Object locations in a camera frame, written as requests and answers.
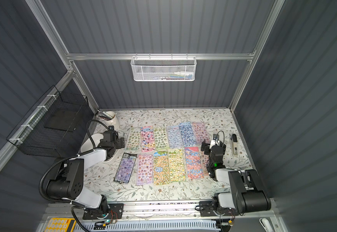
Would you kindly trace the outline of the peach animal sticker sheet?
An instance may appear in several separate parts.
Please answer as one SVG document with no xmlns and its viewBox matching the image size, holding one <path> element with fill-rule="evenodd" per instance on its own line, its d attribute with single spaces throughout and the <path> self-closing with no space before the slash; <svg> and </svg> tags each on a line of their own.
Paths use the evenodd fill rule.
<svg viewBox="0 0 337 232">
<path fill-rule="evenodd" d="M 207 170 L 207 163 L 209 160 L 209 155 L 204 154 L 204 151 L 200 151 L 200 160 L 201 160 L 201 165 L 202 165 L 202 171 L 204 176 L 209 176 L 209 172 Z"/>
</svg>

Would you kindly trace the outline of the pink 3D sticker sheet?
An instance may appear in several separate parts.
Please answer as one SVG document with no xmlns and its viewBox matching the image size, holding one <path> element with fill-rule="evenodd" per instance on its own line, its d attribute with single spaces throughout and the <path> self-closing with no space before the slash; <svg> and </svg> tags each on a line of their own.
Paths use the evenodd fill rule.
<svg viewBox="0 0 337 232">
<path fill-rule="evenodd" d="M 152 184 L 153 183 L 153 155 L 139 155 L 137 168 L 137 185 Z"/>
<path fill-rule="evenodd" d="M 206 130 L 206 125 L 203 122 L 192 122 L 196 144 L 201 145 L 203 142 L 209 144 L 211 142 L 209 134 Z"/>
</svg>

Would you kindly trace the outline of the white green owl sticker sheet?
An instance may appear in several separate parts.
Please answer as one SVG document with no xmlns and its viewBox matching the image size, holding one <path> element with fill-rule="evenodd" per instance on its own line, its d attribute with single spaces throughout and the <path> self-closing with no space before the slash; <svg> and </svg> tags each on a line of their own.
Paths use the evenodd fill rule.
<svg viewBox="0 0 337 232">
<path fill-rule="evenodd" d="M 126 150 L 128 151 L 140 150 L 140 128 L 130 129 Z"/>
</svg>

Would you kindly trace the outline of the pink blue fox sticker sheet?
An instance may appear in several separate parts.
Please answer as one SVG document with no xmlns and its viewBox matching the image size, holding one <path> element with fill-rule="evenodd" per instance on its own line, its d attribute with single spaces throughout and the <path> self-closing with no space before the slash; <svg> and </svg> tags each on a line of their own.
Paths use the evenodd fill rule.
<svg viewBox="0 0 337 232">
<path fill-rule="evenodd" d="M 190 180 L 203 179 L 204 174 L 202 170 L 201 157 L 198 147 L 184 148 L 186 157 L 187 174 Z"/>
</svg>

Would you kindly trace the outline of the purple sticker sheet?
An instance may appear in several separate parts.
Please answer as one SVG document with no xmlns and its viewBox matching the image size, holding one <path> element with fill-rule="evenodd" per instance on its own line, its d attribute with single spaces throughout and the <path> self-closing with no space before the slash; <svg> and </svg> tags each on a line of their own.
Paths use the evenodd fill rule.
<svg viewBox="0 0 337 232">
<path fill-rule="evenodd" d="M 137 154 L 123 154 L 116 175 L 113 179 L 114 182 L 122 184 L 130 181 L 137 157 Z"/>
</svg>

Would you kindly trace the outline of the green mushroom sticker sheet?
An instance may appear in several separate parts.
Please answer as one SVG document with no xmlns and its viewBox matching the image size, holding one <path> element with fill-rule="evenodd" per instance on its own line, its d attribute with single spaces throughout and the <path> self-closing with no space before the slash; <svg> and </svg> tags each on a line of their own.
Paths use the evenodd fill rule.
<svg viewBox="0 0 337 232">
<path fill-rule="evenodd" d="M 186 179 L 186 164 L 181 149 L 169 149 L 169 174 L 171 182 L 181 182 Z"/>
</svg>

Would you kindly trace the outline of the light blue sticker sheet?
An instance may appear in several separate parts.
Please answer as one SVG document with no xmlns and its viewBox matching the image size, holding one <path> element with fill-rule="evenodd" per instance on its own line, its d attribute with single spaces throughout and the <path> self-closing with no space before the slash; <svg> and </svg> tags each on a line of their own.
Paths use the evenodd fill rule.
<svg viewBox="0 0 337 232">
<path fill-rule="evenodd" d="M 178 125 L 168 126 L 167 136 L 168 136 L 169 147 L 171 149 L 182 148 L 184 146 L 181 131 Z"/>
</svg>

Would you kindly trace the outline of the white plastic storage tray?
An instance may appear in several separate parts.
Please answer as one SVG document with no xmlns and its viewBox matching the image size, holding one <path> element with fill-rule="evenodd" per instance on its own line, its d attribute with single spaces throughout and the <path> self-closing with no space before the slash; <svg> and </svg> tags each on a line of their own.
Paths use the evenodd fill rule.
<svg viewBox="0 0 337 232">
<path fill-rule="evenodd" d="M 80 152 L 83 155 L 86 155 L 94 160 L 94 157 L 98 157 L 99 160 L 101 160 L 101 155 L 104 155 L 103 162 L 109 161 L 111 158 L 107 158 L 106 151 L 101 148 L 97 148 L 97 146 L 100 143 L 100 139 L 103 138 L 102 133 L 96 133 L 91 136 L 91 138 L 88 138 L 83 145 L 80 148 Z"/>
</svg>

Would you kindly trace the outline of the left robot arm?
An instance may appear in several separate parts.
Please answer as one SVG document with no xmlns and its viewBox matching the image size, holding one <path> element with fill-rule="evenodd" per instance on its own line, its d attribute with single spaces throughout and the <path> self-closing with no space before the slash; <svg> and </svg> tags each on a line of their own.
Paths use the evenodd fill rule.
<svg viewBox="0 0 337 232">
<path fill-rule="evenodd" d="M 84 171 L 100 162 L 111 162 L 115 152 L 125 147 L 125 140 L 110 126 L 99 144 L 89 134 L 92 149 L 74 157 L 54 162 L 40 179 L 40 195 L 52 202 L 69 203 L 86 210 L 109 211 L 106 197 L 83 185 Z"/>
</svg>

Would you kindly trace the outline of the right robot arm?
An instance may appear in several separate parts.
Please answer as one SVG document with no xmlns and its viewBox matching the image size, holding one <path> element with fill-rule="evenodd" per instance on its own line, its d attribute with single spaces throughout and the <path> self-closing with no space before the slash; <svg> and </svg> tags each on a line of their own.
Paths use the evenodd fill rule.
<svg viewBox="0 0 337 232">
<path fill-rule="evenodd" d="M 226 145 L 220 141 L 215 141 L 213 145 L 203 142 L 201 145 L 201 151 L 209 156 L 206 163 L 209 177 L 216 182 L 229 184 L 230 190 L 216 193 L 211 201 L 199 202 L 200 215 L 237 216 L 271 210 L 271 199 L 258 172 L 255 169 L 226 168 L 223 164 L 225 150 Z"/>
</svg>

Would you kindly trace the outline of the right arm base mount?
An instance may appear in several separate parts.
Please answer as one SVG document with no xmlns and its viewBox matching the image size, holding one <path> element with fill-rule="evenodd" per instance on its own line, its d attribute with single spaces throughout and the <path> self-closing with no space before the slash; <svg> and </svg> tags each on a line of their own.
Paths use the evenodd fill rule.
<svg viewBox="0 0 337 232">
<path fill-rule="evenodd" d="M 195 207 L 195 210 L 200 213 L 201 217 L 235 217 L 239 215 L 236 209 L 221 207 L 217 202 L 214 201 L 200 201 Z"/>
</svg>

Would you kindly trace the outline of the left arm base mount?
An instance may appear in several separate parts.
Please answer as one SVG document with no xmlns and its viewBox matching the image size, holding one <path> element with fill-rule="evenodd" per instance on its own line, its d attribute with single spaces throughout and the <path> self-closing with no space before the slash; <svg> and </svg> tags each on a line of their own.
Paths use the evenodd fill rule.
<svg viewBox="0 0 337 232">
<path fill-rule="evenodd" d="M 83 220 L 121 219 L 124 204 L 108 204 L 106 207 L 96 209 L 87 208 L 83 214 Z"/>
</svg>

